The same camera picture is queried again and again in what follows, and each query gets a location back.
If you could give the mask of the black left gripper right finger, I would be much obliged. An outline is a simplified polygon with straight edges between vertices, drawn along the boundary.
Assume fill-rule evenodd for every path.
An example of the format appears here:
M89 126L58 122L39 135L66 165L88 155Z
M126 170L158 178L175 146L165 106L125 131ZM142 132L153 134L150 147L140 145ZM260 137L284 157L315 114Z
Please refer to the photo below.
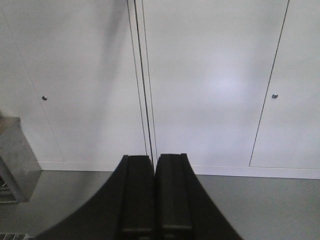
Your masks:
M210 198L185 153L161 154L155 171L159 240L240 240Z

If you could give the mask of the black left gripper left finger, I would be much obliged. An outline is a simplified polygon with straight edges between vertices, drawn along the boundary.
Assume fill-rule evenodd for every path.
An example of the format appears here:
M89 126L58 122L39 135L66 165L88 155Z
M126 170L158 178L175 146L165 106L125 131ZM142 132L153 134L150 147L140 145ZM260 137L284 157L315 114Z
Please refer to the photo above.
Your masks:
M147 155L124 155L103 186L37 240L154 240L154 170Z

